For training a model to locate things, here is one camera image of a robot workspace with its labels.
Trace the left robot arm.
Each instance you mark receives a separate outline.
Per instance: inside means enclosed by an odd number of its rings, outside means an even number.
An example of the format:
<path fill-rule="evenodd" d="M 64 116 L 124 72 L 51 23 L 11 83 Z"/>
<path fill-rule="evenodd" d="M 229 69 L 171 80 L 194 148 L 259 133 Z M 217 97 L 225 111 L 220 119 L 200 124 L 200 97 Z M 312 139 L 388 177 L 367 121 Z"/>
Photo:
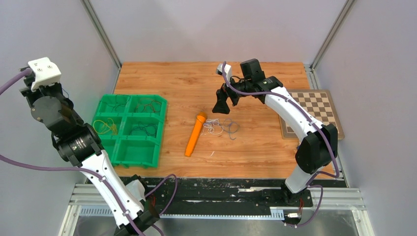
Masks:
<path fill-rule="evenodd" d="M 20 93 L 28 101 L 32 117 L 51 131 L 53 147 L 65 162 L 83 173 L 112 211 L 119 231 L 116 235 L 139 235 L 160 216 L 152 205 L 150 190 L 139 176 L 124 183 L 117 176 L 93 127 L 74 110 L 59 82 L 32 88 L 25 82 Z"/>

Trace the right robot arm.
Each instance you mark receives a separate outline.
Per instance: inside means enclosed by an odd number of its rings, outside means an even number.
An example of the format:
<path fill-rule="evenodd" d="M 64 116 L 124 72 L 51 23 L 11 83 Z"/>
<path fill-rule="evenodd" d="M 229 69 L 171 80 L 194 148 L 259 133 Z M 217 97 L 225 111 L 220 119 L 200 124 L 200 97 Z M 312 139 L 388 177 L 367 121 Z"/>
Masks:
<path fill-rule="evenodd" d="M 236 106 L 240 98 L 252 96 L 292 128 L 300 142 L 295 154 L 297 165 L 285 180 L 281 199 L 287 205 L 294 205 L 300 200 L 300 192 L 323 172 L 323 167 L 337 163 L 338 130 L 334 124 L 325 125 L 309 114 L 278 78 L 265 75 L 257 59 L 242 62 L 240 68 L 243 77 L 235 80 L 229 64 L 224 61 L 218 65 L 216 73 L 223 77 L 224 83 L 216 91 L 217 102 L 212 112 L 229 114 L 228 99 Z"/>

